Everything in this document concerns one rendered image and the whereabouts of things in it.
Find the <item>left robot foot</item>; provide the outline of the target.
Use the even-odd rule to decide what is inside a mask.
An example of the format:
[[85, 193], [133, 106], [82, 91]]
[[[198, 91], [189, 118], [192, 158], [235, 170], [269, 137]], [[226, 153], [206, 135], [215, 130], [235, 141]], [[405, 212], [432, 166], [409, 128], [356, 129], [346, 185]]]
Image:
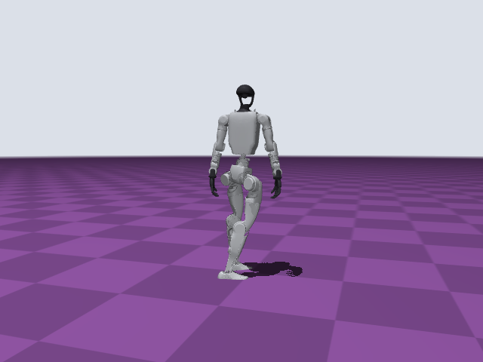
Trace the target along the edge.
[[[236, 263], [235, 263], [236, 264]], [[231, 266], [232, 268], [232, 266]], [[229, 272], [231, 271], [231, 268], [229, 270]], [[232, 268], [232, 271], [238, 271], [238, 270], [246, 270], [246, 269], [251, 269], [253, 267], [250, 267], [250, 266], [247, 266], [247, 265], [244, 265], [240, 262], [240, 264], [237, 264], [237, 265], [234, 265], [234, 267]]]

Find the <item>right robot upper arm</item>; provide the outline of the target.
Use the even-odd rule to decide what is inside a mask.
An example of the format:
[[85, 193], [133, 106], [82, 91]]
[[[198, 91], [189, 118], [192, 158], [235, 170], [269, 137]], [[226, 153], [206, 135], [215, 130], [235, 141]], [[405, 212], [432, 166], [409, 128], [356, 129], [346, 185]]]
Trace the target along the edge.
[[271, 119], [268, 115], [264, 114], [257, 114], [257, 121], [259, 124], [263, 125], [262, 131], [263, 131], [263, 136], [265, 138], [265, 150], [268, 152], [274, 151], [273, 147], [273, 132], [272, 132], [272, 125], [271, 125]]

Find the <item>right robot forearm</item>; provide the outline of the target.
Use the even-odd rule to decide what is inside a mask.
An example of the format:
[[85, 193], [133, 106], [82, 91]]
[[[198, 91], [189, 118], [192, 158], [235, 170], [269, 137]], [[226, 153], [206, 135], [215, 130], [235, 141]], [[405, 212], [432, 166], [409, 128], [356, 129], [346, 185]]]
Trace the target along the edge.
[[[276, 171], [277, 170], [281, 171], [281, 168], [280, 168], [280, 164], [279, 164], [278, 150], [277, 150], [277, 145], [276, 145], [275, 141], [273, 141], [273, 147], [274, 147], [274, 152], [270, 152], [268, 154], [268, 156], [269, 156], [269, 160], [270, 160], [270, 164], [271, 164], [271, 168], [272, 168], [272, 175], [276, 176]], [[281, 174], [282, 174], [282, 171], [281, 171]]]

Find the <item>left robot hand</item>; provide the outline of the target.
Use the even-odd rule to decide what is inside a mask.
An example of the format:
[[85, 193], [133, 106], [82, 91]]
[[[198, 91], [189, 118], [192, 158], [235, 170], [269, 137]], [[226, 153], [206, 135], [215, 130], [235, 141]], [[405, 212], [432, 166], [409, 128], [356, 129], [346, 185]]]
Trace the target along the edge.
[[[211, 192], [212, 194], [215, 196], [215, 197], [219, 197], [219, 195], [217, 193], [215, 193], [217, 190], [215, 189], [215, 186], [214, 186], [214, 178], [216, 178], [217, 176], [215, 175], [215, 169], [211, 169], [210, 171], [210, 175], [208, 176], [210, 177], [210, 187], [211, 187]], [[215, 191], [215, 192], [214, 192]]]

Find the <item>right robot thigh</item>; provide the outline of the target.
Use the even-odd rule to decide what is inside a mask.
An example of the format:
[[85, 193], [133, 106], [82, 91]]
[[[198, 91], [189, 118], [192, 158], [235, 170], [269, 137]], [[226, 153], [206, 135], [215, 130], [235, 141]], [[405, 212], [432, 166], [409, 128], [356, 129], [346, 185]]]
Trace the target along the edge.
[[[245, 234], [254, 224], [257, 214], [260, 209], [260, 203], [262, 201], [262, 183], [261, 181], [251, 174], [246, 174], [244, 178], [244, 188], [249, 191], [247, 197], [245, 198], [245, 221], [239, 221], [237, 223], [243, 223], [246, 228]], [[234, 231], [234, 226], [232, 230]]]

